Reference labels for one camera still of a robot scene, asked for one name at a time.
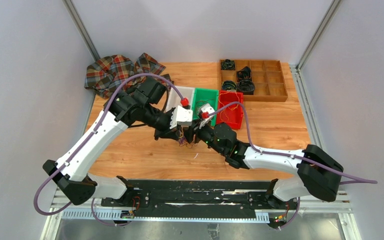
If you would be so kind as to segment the red plastic bin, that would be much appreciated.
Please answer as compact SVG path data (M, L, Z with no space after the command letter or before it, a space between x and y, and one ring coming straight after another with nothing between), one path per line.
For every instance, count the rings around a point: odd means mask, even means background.
M244 102L244 95L242 92L221 90L218 96L218 109L226 106L231 102ZM216 116L216 124L226 123L233 130L240 130L243 122L243 109L237 105L231 105Z

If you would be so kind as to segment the green plastic bin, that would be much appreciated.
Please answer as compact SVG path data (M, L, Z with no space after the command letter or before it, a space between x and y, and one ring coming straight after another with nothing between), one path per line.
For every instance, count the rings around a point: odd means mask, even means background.
M216 111L218 109L218 100L219 100L218 90L207 89L207 88L195 88L193 101L191 105L191 109L193 110L192 126L195 127L197 124L197 120L199 120L198 108L204 105L205 103L209 103Z

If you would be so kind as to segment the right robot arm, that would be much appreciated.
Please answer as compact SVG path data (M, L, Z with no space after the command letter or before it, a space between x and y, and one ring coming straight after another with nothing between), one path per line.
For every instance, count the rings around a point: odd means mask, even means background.
M226 123L215 127L196 124L185 127L183 133L188 142L204 142L235 169L269 169L293 174L291 178L270 182L265 200L271 208L277 209L286 201L309 195L325 202L337 198L344 169L317 145L309 144L298 150L252 146L238 140L237 133Z

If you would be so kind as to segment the plaid flannel shirt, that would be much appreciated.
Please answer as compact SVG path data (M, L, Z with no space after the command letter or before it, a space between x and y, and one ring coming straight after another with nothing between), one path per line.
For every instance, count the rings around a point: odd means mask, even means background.
M147 53L142 53L136 61L121 54L105 56L86 68L84 88L108 99L129 77L142 73L160 76L165 69L163 64Z

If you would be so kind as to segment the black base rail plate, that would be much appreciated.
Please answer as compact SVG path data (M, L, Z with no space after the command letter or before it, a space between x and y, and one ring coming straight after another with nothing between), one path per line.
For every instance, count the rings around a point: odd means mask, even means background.
M128 181L121 199L96 198L94 207L133 210L135 217L189 220L234 220L257 218L257 210L281 214L296 210L298 201L275 203L267 195L268 181Z

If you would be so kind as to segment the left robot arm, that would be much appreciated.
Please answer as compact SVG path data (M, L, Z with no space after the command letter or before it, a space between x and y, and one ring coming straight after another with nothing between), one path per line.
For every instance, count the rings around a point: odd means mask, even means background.
M172 114L157 104L167 87L148 76L138 86L114 93L95 123L78 142L58 160L47 160L42 168L68 198L78 206L92 198L111 198L120 206L133 201L132 186L124 178L96 176L91 166L109 144L134 122L143 122L160 133L171 129Z

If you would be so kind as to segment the wooden compartment tray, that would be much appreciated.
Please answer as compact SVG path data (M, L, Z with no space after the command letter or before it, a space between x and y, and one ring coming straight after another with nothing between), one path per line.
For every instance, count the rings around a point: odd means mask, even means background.
M279 60L221 59L218 87L222 91L243 93L245 101L285 102L288 99Z

